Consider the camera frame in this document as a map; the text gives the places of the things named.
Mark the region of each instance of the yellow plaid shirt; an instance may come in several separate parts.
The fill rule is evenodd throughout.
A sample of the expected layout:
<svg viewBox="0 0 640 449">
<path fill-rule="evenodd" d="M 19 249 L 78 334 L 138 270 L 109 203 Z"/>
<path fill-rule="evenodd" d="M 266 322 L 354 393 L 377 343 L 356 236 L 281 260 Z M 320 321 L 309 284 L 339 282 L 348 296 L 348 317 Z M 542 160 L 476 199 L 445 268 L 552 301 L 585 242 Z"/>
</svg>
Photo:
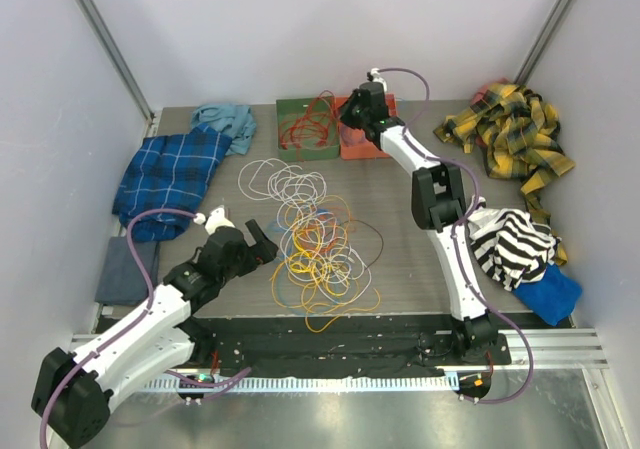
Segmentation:
<svg viewBox="0 0 640 449">
<path fill-rule="evenodd" d="M 523 181 L 520 191 L 533 220 L 549 224 L 551 215 L 540 203 L 540 190 L 575 166 L 556 142 L 560 123 L 551 104 L 524 86 L 494 83 L 482 99 L 457 116 L 447 116 L 434 132 L 467 154 L 480 136 L 487 146 L 489 177 Z M 561 245 L 556 262 L 566 261 Z"/>
</svg>

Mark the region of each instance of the plaid cloth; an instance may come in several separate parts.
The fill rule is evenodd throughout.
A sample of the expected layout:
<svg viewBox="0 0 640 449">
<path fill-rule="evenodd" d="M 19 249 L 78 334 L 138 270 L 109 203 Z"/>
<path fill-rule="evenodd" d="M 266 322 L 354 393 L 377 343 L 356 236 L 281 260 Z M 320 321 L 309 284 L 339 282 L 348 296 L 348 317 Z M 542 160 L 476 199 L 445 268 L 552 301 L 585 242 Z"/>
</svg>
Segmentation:
<svg viewBox="0 0 640 449">
<path fill-rule="evenodd" d="M 133 156 L 113 203 L 113 214 L 127 226 L 143 211 L 163 207 L 195 212 L 232 139 L 212 129 L 146 138 Z M 138 222 L 133 239 L 166 241 L 182 234 L 189 218 L 154 214 Z"/>
<path fill-rule="evenodd" d="M 520 192 L 534 222 L 549 225 L 551 215 L 540 203 L 540 190 L 575 163 L 556 141 L 558 113 L 540 95 L 524 86 L 491 84 L 482 99 L 457 116 L 447 116 L 434 132 L 443 142 L 461 145 L 465 153 L 480 136 L 489 177 L 521 180 Z M 560 246 L 556 261 L 566 260 Z"/>
</svg>

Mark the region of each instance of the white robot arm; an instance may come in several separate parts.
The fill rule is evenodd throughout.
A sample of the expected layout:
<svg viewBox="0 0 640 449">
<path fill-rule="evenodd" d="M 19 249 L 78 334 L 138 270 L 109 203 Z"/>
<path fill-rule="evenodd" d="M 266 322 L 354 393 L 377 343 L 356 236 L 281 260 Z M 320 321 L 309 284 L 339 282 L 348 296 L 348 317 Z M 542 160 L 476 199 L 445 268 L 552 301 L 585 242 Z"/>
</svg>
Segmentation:
<svg viewBox="0 0 640 449">
<path fill-rule="evenodd" d="M 95 437 L 115 409 L 149 380 L 187 362 L 204 365 L 215 350 L 215 337 L 192 315 L 229 280 L 276 257 L 278 247 L 254 220 L 247 222 L 253 246 L 222 207 L 208 218 L 198 214 L 195 222 L 209 234 L 206 244 L 170 271 L 150 305 L 145 300 L 75 353 L 56 348 L 44 358 L 31 407 L 72 449 Z M 70 379 L 43 416 L 64 378 Z"/>
<path fill-rule="evenodd" d="M 451 303 L 456 353 L 463 357 L 494 345 L 499 334 L 489 317 L 458 224 L 466 203 L 460 168 L 443 162 L 420 144 L 405 123 L 389 115 L 386 82 L 377 69 L 340 107 L 340 121 L 364 130 L 366 138 L 393 157 L 411 176 L 411 212 L 436 248 Z"/>
</svg>

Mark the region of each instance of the black and white striped cloth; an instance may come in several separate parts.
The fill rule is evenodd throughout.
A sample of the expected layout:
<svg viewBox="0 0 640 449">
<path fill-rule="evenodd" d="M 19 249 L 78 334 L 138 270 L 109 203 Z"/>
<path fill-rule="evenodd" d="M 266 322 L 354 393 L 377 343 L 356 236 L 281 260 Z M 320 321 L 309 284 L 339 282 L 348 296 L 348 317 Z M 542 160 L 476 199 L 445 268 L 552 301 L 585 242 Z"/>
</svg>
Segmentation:
<svg viewBox="0 0 640 449">
<path fill-rule="evenodd" d="M 519 209 L 487 209 L 483 199 L 469 217 L 469 238 L 482 270 L 507 291 L 542 279 L 560 240 Z"/>
</svg>

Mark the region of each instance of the white wall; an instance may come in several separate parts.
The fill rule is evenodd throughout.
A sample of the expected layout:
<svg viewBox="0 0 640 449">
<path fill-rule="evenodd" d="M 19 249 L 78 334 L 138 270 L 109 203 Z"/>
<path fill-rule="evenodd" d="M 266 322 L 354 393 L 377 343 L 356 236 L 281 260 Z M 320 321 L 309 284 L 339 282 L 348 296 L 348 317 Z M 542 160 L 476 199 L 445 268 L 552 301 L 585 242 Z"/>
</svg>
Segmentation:
<svg viewBox="0 0 640 449">
<path fill-rule="evenodd" d="M 144 128 L 74 0 L 0 0 L 2 447 L 37 447 L 40 362 L 89 328 Z"/>
<path fill-rule="evenodd" d="M 530 86 L 558 107 L 577 161 L 545 190 L 640 444 L 640 0 L 577 0 Z"/>
<path fill-rule="evenodd" d="M 157 109 L 350 93 L 373 66 L 410 67 L 434 99 L 466 99 L 515 76 L 555 0 L 95 1 Z M 397 94 L 423 97 L 394 77 Z"/>
</svg>

